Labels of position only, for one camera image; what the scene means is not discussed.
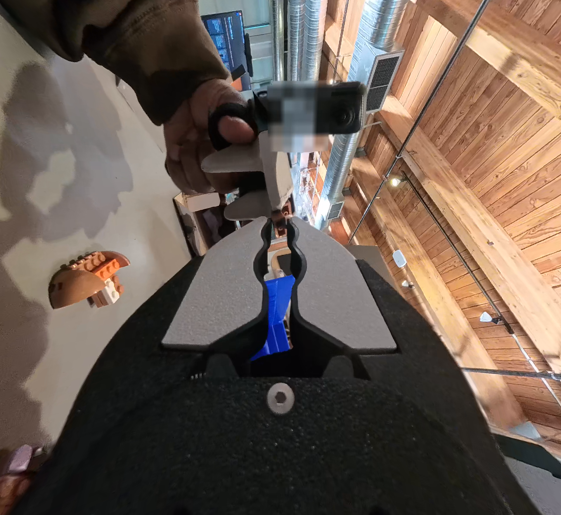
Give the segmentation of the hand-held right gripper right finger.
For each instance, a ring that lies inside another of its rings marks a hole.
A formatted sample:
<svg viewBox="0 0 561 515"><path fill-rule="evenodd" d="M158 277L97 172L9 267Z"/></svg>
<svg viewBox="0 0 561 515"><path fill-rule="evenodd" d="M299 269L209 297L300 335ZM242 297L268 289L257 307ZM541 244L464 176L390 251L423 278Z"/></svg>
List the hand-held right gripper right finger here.
<svg viewBox="0 0 561 515"><path fill-rule="evenodd" d="M301 319L343 349L391 353L396 342L354 259L339 242L304 220L291 219L302 270L295 285Z"/></svg>

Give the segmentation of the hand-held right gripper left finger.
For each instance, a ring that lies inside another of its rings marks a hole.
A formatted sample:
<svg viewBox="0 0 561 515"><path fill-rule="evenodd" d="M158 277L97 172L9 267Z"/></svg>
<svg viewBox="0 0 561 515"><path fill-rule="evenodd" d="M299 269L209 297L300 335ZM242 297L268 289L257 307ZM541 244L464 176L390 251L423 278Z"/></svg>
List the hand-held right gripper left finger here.
<svg viewBox="0 0 561 515"><path fill-rule="evenodd" d="M162 339L170 349L259 351L268 335L271 221L259 217L211 247Z"/></svg>

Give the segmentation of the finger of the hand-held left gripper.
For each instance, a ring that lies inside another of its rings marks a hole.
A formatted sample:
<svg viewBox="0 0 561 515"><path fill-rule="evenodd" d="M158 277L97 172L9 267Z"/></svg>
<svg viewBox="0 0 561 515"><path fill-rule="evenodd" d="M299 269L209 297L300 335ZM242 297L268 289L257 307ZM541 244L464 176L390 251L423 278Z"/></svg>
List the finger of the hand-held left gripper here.
<svg viewBox="0 0 561 515"><path fill-rule="evenodd" d="M244 194L226 205L224 217L230 221L251 221L270 218L272 208L267 194Z"/></svg>
<svg viewBox="0 0 561 515"><path fill-rule="evenodd" d="M268 134L259 134L257 140L271 210L281 210L294 189L289 156L273 151Z"/></svg>

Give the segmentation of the blue plastic bin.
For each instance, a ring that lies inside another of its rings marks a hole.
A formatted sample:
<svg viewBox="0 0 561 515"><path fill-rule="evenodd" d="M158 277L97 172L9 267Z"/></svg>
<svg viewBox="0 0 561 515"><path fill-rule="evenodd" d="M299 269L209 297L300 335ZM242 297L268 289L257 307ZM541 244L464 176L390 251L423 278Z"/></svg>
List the blue plastic bin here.
<svg viewBox="0 0 561 515"><path fill-rule="evenodd" d="M284 320L290 306L294 283L293 275L265 281L269 296L268 335L265 344L251 361L290 349Z"/></svg>

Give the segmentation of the person's left hand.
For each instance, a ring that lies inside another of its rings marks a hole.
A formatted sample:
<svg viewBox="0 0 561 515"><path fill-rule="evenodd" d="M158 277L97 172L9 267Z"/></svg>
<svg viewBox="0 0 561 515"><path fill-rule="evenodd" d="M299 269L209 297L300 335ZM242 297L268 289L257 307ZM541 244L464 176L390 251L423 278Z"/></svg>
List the person's left hand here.
<svg viewBox="0 0 561 515"><path fill-rule="evenodd" d="M166 170L184 194L227 194L256 183L257 173L206 173L201 162L214 148L207 133L209 115L226 103L244 104L241 94L223 79L202 83L163 126Z"/></svg>

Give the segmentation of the open printed cardboard box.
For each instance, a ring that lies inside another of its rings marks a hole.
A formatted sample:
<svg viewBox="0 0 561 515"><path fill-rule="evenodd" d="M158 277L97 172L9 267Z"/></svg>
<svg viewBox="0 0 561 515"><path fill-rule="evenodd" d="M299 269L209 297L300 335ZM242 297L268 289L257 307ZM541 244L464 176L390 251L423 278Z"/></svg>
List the open printed cardboard box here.
<svg viewBox="0 0 561 515"><path fill-rule="evenodd" d="M195 196L180 193L173 204L192 257L203 256L237 228L235 222L225 217L226 204L217 193Z"/></svg>

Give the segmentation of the large display screen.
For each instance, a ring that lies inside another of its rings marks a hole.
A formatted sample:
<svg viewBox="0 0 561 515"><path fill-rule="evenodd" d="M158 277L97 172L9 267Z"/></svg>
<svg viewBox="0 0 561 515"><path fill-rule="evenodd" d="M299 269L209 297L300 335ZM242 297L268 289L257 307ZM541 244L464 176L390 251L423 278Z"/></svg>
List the large display screen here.
<svg viewBox="0 0 561 515"><path fill-rule="evenodd" d="M201 19L228 71L233 74L242 66L253 77L250 37L245 31L242 10L207 14Z"/></svg>

